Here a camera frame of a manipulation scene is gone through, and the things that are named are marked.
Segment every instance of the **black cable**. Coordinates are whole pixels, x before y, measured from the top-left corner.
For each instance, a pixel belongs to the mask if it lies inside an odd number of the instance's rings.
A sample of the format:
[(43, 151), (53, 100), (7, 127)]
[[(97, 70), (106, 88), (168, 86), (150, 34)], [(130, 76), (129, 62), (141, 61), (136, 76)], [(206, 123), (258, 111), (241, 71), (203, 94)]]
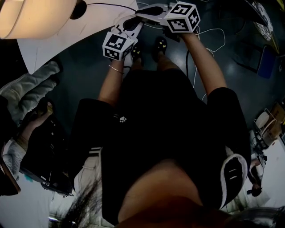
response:
[(96, 3), (90, 3), (90, 4), (87, 4), (87, 5), (113, 5), (113, 6), (120, 6), (120, 7), (123, 7), (123, 8), (127, 8), (127, 9), (130, 9), (132, 11), (135, 11), (137, 12), (135, 9), (131, 8), (131, 7), (128, 7), (128, 6), (124, 6), (124, 5), (116, 5), (116, 4), (109, 4), (109, 3), (99, 3), (99, 2), (96, 2)]
[(254, 147), (256, 147), (255, 143), (253, 142), (253, 140), (256, 138), (256, 136), (252, 139), (252, 143), (254, 145)]
[(187, 51), (187, 54), (186, 54), (186, 76), (187, 76), (187, 78), (188, 79), (190, 79), (189, 78), (189, 76), (188, 76), (188, 56), (189, 56), (189, 51)]

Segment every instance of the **cardboard box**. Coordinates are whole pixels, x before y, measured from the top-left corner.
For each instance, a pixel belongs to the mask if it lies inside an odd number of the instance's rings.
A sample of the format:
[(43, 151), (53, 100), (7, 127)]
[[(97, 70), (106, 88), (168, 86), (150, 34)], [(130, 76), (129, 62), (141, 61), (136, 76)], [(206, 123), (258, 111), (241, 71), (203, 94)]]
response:
[(282, 129), (281, 129), (281, 125), (279, 122), (276, 122), (275, 125), (269, 131), (269, 135), (273, 139), (277, 139), (281, 133), (282, 133)]
[[(270, 112), (272, 116), (276, 119), (277, 123), (283, 123), (285, 121), (285, 110), (281, 107), (279, 103), (276, 102)], [(270, 117), (267, 123), (270, 123), (272, 119), (273, 118)]]

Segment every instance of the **white cable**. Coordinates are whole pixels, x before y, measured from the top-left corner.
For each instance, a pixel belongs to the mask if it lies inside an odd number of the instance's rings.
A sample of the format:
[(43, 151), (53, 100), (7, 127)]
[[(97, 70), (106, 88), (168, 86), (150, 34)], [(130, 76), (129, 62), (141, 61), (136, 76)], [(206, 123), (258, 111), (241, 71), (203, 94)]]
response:
[(207, 94), (205, 94), (204, 96), (203, 96), (203, 98), (202, 98), (202, 100), (201, 101), (203, 101), (203, 99), (204, 99), (204, 97), (206, 96)]
[(197, 67), (196, 67), (196, 70), (195, 70), (195, 74), (194, 74), (194, 82), (193, 82), (193, 88), (194, 88), (194, 86), (195, 86), (195, 79), (196, 79), (196, 74), (197, 74)]
[(163, 27), (154, 27), (154, 26), (151, 26), (151, 25), (148, 25), (148, 24), (144, 24), (145, 26), (147, 26), (147, 27), (151, 27), (151, 28), (154, 28), (154, 29), (163, 29)]
[(213, 51), (212, 50), (210, 50), (209, 48), (206, 48), (209, 52), (211, 52), (212, 53), (212, 56), (214, 57), (214, 53), (213, 53)]
[[(208, 32), (208, 31), (212, 31), (212, 30), (221, 30), (221, 31), (223, 32), (223, 35), (224, 35), (224, 31), (223, 31), (221, 28), (212, 28), (212, 29), (206, 30), (206, 31), (201, 32), (201, 33), (200, 33), (200, 31), (199, 31), (199, 34), (198, 34), (198, 35), (203, 34), (203, 33), (205, 33), (205, 32)], [(225, 45), (226, 45), (226, 37), (225, 37), (225, 35), (224, 35), (224, 44), (223, 44), (222, 46), (220, 46), (217, 50), (219, 50), (220, 48), (224, 47)]]
[(149, 5), (149, 4), (146, 4), (144, 2), (137, 2), (137, 4), (143, 4), (143, 5)]
[(197, 27), (199, 28), (199, 32), (197, 33), (197, 35), (198, 35), (198, 39), (200, 40), (200, 31), (201, 31), (201, 29), (200, 29), (200, 27), (197, 25)]

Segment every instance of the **bracelet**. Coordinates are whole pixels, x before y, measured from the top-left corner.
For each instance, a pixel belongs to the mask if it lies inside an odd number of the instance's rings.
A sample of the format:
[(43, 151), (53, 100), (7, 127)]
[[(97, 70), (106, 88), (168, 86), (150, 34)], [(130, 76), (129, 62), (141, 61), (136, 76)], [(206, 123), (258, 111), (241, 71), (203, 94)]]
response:
[(111, 65), (109, 65), (109, 67), (112, 68), (112, 69), (115, 70), (115, 71), (118, 71), (116, 68), (112, 67)]

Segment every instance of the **box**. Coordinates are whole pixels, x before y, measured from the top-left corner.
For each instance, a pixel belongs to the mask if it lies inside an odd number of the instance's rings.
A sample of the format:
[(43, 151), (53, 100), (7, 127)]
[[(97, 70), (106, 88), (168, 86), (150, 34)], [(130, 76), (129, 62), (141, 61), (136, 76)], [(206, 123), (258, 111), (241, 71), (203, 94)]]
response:
[(273, 139), (277, 139), (281, 133), (282, 133), (281, 125), (278, 122), (269, 131), (269, 135)]
[(164, 19), (173, 33), (192, 33), (200, 22), (197, 7), (186, 2), (178, 2)]
[(270, 111), (271, 115), (276, 119), (277, 123), (283, 123), (285, 121), (285, 110), (281, 107), (279, 103), (275, 103)]
[(131, 52), (134, 41), (135, 40), (130, 38), (125, 38), (121, 35), (108, 32), (103, 43), (103, 55), (105, 57), (121, 61), (128, 53)]

